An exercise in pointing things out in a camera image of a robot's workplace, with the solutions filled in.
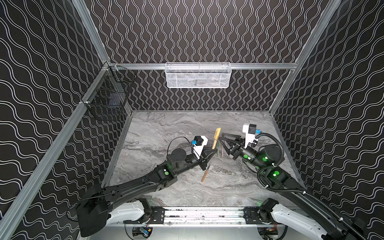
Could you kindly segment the orange pen cap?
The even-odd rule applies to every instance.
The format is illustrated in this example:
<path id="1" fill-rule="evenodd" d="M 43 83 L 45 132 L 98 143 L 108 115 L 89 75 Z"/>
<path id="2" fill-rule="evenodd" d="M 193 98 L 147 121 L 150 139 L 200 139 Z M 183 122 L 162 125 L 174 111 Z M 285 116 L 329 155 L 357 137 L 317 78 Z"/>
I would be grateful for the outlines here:
<path id="1" fill-rule="evenodd" d="M 218 140 L 218 138 L 219 138 L 219 136 L 220 136 L 220 133 L 221 133 L 221 128 L 217 128 L 217 129 L 216 129 L 216 132 L 215 132 L 215 136 L 214 136 L 215 141 Z"/>

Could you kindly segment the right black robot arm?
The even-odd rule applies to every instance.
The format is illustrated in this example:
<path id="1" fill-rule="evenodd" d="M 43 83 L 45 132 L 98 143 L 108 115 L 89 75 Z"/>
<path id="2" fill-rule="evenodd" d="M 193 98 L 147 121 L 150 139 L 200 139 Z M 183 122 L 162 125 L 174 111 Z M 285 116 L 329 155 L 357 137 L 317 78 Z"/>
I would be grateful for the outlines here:
<path id="1" fill-rule="evenodd" d="M 268 199 L 260 207 L 259 215 L 262 221 L 284 224 L 316 240 L 366 238 L 364 221 L 359 218 L 352 219 L 333 210 L 281 168 L 285 159 L 284 148 L 277 138 L 268 133 L 246 136 L 251 138 L 251 141 L 226 133 L 218 140 L 233 159 L 241 158 L 255 167 L 257 179 L 263 188 L 285 197 L 305 213 L 290 213 L 276 200 Z"/>

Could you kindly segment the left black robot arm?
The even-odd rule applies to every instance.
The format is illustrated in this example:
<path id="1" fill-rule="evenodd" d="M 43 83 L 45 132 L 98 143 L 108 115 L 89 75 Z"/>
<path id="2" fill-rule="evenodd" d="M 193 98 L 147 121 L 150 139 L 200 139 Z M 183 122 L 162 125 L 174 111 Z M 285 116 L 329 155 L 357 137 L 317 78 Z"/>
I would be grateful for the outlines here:
<path id="1" fill-rule="evenodd" d="M 148 174 L 120 185 L 101 187 L 100 184 L 88 188 L 76 204 L 77 219 L 82 237 L 91 236 L 107 225 L 111 212 L 131 200 L 162 190 L 177 182 L 177 176 L 196 166 L 204 171 L 217 149 L 205 149 L 200 157 L 187 154 L 183 149 L 175 149 L 166 160 Z"/>

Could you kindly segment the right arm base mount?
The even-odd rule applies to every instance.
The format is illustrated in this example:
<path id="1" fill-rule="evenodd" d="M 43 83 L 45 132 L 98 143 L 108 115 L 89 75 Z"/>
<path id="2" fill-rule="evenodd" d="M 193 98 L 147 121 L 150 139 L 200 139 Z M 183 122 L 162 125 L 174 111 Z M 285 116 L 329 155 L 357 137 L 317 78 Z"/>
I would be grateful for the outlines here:
<path id="1" fill-rule="evenodd" d="M 260 207 L 245 207 L 243 209 L 243 213 L 243 218 L 245 219 L 247 225 L 280 224 L 273 219 L 271 212 Z"/>

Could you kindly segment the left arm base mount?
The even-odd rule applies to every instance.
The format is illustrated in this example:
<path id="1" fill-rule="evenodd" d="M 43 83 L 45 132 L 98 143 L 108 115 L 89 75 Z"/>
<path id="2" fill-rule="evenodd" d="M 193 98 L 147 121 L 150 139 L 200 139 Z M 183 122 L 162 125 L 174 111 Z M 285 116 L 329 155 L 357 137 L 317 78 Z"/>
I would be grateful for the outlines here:
<path id="1" fill-rule="evenodd" d="M 151 210 L 145 210 L 145 213 L 138 220 L 125 220 L 124 224 L 163 224 L 165 218 L 165 209 L 162 207 L 151 207 Z"/>

